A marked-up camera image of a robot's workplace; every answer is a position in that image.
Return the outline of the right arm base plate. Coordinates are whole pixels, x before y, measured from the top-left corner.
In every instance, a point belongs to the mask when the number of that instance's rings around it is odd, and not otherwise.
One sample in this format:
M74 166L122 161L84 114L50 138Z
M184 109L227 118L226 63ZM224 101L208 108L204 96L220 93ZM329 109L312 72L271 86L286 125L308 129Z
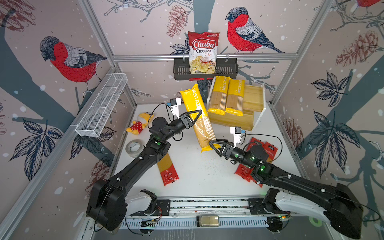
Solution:
M248 209L252 215L290 215L289 212L279 209L272 200L248 199Z

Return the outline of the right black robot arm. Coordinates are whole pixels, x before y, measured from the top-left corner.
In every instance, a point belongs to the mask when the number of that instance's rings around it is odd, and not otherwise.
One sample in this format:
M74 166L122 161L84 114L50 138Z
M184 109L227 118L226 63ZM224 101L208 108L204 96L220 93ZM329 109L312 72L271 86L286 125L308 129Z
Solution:
M256 182L271 187L269 192L275 201L265 203L267 212L272 212L274 208L282 212L297 212L329 223L348 238L361 238L363 207L346 185L316 183L284 171L268 163L269 155L258 144L249 151L227 140L210 141L209 145L219 157L250 168Z

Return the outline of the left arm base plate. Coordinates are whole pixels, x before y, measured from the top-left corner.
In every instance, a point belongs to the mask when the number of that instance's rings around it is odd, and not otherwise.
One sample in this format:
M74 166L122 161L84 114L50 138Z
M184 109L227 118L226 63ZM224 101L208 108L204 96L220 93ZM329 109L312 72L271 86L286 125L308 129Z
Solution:
M170 200L157 200L156 207L153 213L146 213L145 211L139 211L130 215L130 217L159 217L169 216L171 208Z

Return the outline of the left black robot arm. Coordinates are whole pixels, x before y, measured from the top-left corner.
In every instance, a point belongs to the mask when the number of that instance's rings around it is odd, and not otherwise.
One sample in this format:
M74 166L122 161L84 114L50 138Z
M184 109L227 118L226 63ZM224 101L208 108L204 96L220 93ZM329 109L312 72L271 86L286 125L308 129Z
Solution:
M150 138L143 151L123 170L108 180L98 180L91 191L87 215L108 231L113 231L127 214L125 197L135 183L167 153L174 135L194 126L202 110L185 112L168 123L163 117L152 121Z

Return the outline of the yellow pasta bag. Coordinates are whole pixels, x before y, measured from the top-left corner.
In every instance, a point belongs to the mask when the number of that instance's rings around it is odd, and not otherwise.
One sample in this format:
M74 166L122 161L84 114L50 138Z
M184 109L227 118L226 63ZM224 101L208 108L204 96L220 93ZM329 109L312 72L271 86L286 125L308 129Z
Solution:
M225 115L230 77L217 76L209 101L208 113Z
M231 79L228 88L225 113L242 117L244 95L245 81Z
M191 89L181 91L181 96L188 112L198 111L197 113L190 114L190 116L193 120L196 120L193 128L202 149L201 152L211 151L210 141L215 141L216 136L198 84L195 84Z

